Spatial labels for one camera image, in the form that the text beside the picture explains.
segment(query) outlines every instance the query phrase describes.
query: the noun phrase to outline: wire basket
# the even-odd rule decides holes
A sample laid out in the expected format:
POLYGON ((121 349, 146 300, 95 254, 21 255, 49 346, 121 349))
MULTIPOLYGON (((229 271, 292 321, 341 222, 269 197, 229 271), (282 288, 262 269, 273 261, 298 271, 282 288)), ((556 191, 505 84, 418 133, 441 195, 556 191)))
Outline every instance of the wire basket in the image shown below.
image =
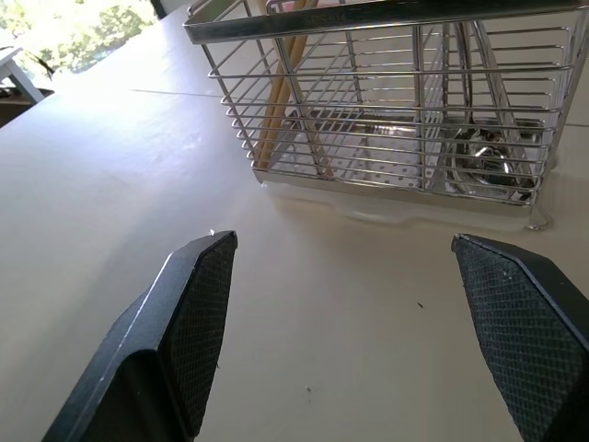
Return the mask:
POLYGON ((185 29, 260 181, 532 216, 541 228, 587 55, 585 6, 271 0, 256 16, 244 0, 204 0, 185 29), (553 14, 549 26, 539 14, 553 14))

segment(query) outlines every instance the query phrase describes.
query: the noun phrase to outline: rack handle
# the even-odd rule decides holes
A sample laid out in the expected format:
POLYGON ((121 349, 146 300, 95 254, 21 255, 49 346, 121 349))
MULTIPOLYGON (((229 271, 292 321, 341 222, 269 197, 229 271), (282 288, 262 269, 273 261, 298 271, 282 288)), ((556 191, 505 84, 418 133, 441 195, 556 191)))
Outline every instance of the rack handle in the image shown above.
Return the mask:
POLYGON ((589 0, 380 0, 319 7, 271 16, 214 21, 235 0, 204 0, 184 23, 195 44, 294 36, 316 32, 429 25, 450 21, 529 16, 571 11, 589 0))

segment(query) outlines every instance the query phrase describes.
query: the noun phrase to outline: white furniture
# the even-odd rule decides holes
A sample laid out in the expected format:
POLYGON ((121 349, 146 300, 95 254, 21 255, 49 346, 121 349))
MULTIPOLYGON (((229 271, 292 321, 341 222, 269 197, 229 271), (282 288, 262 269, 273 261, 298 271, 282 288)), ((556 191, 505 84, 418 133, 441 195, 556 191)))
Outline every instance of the white furniture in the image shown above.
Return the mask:
POLYGON ((20 51, 22 51, 22 48, 19 47, 0 50, 0 81, 10 77, 22 95, 33 104, 39 103, 44 99, 43 94, 32 84, 27 75, 13 60, 14 56, 20 51))
MULTIPOLYGON (((0 440, 40 440, 117 315, 212 228, 235 229, 239 248, 197 442, 519 441, 450 251, 465 229, 271 198, 185 17, 0 130, 0 440)), ((466 229, 549 256, 585 294, 588 91, 550 187, 558 224, 466 229)))

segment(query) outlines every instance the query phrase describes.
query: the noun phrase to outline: white countertop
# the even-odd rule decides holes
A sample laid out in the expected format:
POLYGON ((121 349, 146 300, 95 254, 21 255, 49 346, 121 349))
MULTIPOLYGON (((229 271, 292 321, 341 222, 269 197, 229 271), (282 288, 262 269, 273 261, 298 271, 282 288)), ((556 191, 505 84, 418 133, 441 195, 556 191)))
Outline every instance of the white countertop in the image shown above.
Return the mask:
POLYGON ((118 314, 211 228, 235 229, 239 248, 199 441, 520 440, 450 241, 466 230, 548 255, 589 293, 589 127, 574 126, 589 123, 589 82, 553 228, 362 223, 259 186, 183 19, 90 71, 93 90, 0 130, 0 440, 40 440, 118 314))

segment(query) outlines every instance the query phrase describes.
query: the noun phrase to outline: tree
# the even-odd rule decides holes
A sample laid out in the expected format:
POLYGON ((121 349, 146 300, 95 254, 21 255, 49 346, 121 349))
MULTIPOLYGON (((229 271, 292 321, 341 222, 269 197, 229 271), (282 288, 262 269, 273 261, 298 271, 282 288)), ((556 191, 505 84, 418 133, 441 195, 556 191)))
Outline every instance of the tree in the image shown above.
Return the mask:
MULTIPOLYGON (((148 0, 0 0, 0 28, 62 73, 84 72, 155 21, 148 0)), ((19 63, 30 75, 43 72, 19 63)))

